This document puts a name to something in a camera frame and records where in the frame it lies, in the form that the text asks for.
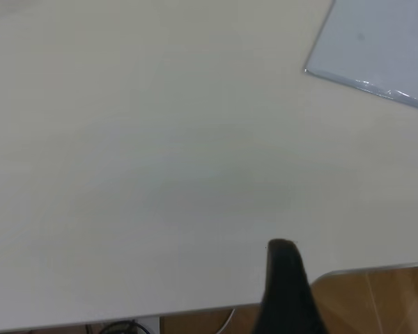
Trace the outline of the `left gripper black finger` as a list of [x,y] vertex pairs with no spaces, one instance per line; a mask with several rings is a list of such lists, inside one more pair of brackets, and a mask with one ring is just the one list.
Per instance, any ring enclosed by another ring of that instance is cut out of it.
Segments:
[[294,242],[268,243],[265,291],[253,333],[326,333]]

